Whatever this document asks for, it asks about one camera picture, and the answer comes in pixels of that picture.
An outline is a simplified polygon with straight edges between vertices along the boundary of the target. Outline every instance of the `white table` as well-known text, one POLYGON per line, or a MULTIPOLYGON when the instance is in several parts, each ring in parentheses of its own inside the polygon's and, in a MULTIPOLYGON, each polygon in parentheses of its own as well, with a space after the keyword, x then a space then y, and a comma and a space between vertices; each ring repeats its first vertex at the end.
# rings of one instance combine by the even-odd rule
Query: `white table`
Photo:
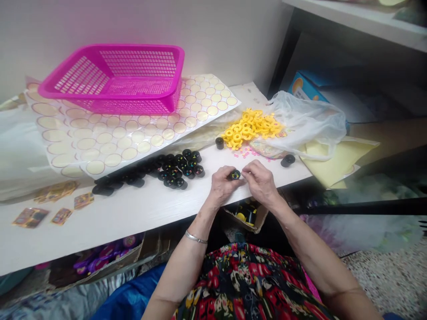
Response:
MULTIPOLYGON (((247 107, 256 107, 256 101, 266 102, 254 84, 231 89, 247 107)), ((187 180, 186 190, 166 188, 156 178, 148 176, 141 189, 126 185, 110 197, 95 196, 92 204, 75 211, 63 226, 52 224, 50 220, 62 207, 73 208, 74 197, 90 192, 93 185, 79 188, 56 203, 37 205, 31 199, 0 207, 0 256, 3 257, 0 276, 193 216, 209 193, 212 174, 223 165, 242 169, 258 159, 274 173, 277 187, 312 176, 299 158, 290 167, 283 168, 279 160, 269 162, 251 154, 246 159, 237 158, 229 149, 217 150, 215 145, 201 150, 201 156, 206 175, 187 180), (35 229, 12 225, 27 207, 47 209, 50 213, 35 229)), ((244 185, 227 203, 249 196, 248 186, 244 185)))

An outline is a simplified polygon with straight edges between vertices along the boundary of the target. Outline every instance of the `white shelf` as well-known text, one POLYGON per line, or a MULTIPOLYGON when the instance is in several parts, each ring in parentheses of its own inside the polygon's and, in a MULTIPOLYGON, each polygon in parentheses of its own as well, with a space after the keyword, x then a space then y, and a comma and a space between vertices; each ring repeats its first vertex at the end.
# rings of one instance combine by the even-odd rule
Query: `white shelf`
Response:
POLYGON ((396 8, 326 0, 282 1, 355 30, 427 52, 427 28, 393 19, 396 8))

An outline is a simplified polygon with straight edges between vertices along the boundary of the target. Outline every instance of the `pink plastic basket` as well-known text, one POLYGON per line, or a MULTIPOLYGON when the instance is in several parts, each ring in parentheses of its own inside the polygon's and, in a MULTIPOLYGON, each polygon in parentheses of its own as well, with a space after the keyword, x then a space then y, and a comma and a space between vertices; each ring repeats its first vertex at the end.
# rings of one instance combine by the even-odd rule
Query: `pink plastic basket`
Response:
POLYGON ((151 44, 93 44, 75 51, 40 85, 39 94, 92 112, 174 112, 184 50, 151 44))

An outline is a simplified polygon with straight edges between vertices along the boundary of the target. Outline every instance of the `tiled floor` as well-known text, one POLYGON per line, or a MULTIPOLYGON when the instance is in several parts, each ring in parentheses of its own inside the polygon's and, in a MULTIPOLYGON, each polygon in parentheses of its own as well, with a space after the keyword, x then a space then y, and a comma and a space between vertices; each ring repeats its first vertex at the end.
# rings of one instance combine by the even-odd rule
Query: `tiled floor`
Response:
POLYGON ((382 314, 427 319, 427 237, 409 249, 358 252, 342 260, 382 314))

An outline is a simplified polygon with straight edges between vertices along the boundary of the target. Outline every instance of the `bangle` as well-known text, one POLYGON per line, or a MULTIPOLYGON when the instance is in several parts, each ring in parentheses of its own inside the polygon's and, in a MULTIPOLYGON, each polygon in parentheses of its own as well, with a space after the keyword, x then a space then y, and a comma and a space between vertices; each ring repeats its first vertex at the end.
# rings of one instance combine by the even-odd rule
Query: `bangle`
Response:
POLYGON ((190 233, 188 232, 188 230, 185 231, 185 236, 187 238, 191 239, 191 240, 197 241, 198 243, 202 243, 202 244, 207 244, 208 243, 208 240, 202 240, 202 239, 196 238, 193 235, 190 235, 190 233))

